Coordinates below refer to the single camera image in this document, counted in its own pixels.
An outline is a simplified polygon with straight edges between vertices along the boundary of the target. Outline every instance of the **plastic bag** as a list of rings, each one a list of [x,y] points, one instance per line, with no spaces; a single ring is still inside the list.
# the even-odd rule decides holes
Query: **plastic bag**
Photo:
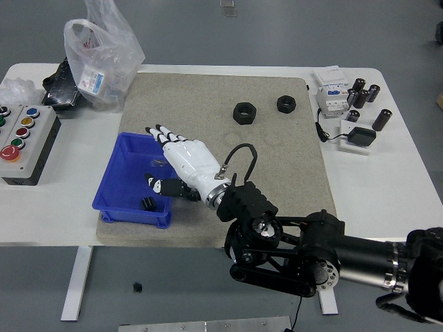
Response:
[[[0,105],[27,104],[40,105],[44,92],[35,88],[31,80],[5,78],[0,89]]]
[[[87,19],[68,21],[64,27],[64,48],[74,81],[95,107],[121,111],[145,54],[113,0],[84,2]]]

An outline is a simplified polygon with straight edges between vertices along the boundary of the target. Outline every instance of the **blue button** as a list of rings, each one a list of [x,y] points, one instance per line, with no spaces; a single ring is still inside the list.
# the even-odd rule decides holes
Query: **blue button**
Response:
[[[39,114],[39,110],[34,107],[26,111],[26,115],[32,118],[36,118],[37,116],[39,116]]]

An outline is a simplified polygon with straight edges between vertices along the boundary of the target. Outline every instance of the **control box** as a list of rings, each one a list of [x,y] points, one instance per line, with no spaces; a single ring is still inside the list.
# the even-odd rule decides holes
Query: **control box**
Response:
[[[9,185],[36,185],[61,123],[52,107],[0,107],[0,176]]]

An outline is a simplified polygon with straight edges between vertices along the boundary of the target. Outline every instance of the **black power adapter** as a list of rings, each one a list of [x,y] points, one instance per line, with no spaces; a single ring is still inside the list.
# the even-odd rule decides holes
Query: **black power adapter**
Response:
[[[362,127],[355,127],[347,135],[347,141],[349,143],[358,145],[360,147],[368,147],[374,142],[376,138],[375,130],[366,129]]]

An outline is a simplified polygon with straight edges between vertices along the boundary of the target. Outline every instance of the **label on bag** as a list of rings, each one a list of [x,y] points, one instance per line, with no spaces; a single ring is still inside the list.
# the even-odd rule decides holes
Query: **label on bag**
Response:
[[[100,92],[104,78],[105,76],[102,73],[86,68],[82,73],[78,88],[91,95],[97,95]]]

